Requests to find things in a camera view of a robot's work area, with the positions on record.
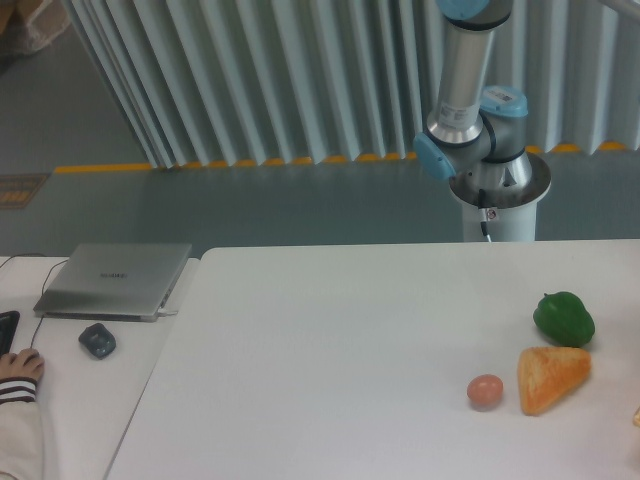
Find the person's hand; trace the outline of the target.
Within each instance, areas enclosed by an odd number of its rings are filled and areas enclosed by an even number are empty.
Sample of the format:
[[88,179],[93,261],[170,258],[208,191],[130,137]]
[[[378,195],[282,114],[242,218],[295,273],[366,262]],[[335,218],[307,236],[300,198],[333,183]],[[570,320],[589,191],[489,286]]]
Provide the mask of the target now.
[[9,352],[1,356],[0,379],[28,380],[38,384],[45,370],[45,359],[33,348],[18,353]]

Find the cream sleeve forearm striped cuff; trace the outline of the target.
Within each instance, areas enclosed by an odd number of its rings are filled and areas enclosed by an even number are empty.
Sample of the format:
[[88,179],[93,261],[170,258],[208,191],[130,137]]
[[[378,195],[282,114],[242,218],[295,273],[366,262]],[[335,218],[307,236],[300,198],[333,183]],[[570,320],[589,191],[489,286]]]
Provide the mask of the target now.
[[1,381],[1,478],[42,479],[44,444],[37,382],[26,377]]

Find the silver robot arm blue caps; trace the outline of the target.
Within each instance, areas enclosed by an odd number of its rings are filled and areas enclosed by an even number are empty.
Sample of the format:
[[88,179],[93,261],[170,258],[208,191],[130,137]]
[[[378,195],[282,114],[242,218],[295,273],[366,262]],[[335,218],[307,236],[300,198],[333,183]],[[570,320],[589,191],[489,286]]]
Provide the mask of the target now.
[[541,200],[550,188],[546,163],[525,149],[526,96],[489,86],[495,34],[512,12],[510,1],[440,1],[447,21],[437,102],[413,141],[422,167],[477,208],[502,209]]

